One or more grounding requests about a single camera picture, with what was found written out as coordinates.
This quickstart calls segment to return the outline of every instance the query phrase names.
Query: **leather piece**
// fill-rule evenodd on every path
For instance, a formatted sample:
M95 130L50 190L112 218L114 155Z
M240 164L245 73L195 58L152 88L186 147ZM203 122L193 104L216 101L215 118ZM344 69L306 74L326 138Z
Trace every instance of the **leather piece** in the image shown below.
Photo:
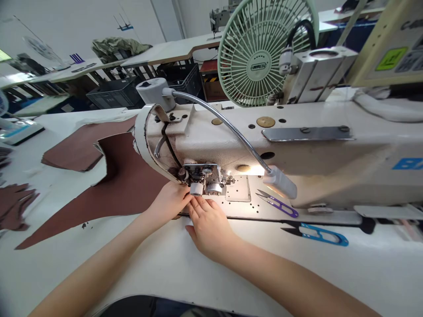
M0 229L22 231L28 228L22 214L39 194L35 193L35 189L27 188L28 184L0 188Z
M93 146L98 140L129 131L135 117L122 122L83 125L43 155L41 163L66 170L83 172L93 168L102 154Z
M131 133L99 140L106 157L107 175L55 213L16 249L26 249L94 219L138 214L150 207L169 180L135 152L133 141Z

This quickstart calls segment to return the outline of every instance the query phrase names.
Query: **hole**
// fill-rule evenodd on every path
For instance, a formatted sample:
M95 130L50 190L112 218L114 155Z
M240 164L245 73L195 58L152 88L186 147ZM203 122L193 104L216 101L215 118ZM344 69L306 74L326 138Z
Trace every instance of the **hole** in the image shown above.
M275 154L273 152L265 152L262 155L260 155L262 159L272 159L275 157Z

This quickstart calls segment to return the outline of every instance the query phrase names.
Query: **machine base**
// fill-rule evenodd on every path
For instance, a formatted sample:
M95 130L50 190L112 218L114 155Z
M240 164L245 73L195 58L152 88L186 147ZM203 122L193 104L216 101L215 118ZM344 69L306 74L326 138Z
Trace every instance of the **machine base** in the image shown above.
M4 133L3 135L0 134L0 142L17 146L43 130L45 128L42 125L31 121L31 124L25 124L16 131Z

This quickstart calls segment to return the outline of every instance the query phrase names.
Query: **black plastic crate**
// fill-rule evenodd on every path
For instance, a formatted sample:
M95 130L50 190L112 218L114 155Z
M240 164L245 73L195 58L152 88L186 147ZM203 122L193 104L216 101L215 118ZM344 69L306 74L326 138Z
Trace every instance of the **black plastic crate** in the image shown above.
M162 65L160 65L157 68L157 74L159 77L165 78L169 87L174 90L186 92L193 96L198 96L203 90L198 64L176 65L170 67L162 67ZM176 98L175 101L178 104L193 103L190 100L180 97Z
M139 77L107 81L87 93L87 97L100 109L134 106L142 108L145 103L135 89L140 82Z

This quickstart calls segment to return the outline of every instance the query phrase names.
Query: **fan grille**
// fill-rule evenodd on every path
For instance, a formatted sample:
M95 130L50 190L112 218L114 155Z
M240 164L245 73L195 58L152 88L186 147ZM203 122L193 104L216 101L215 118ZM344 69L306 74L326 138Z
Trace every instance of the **fan grille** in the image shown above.
M265 106L282 91L279 58L295 23L309 19L318 34L318 15L306 0L244 0L232 14L219 46L218 73L230 100L241 107ZM297 30L293 52L310 49L306 29Z

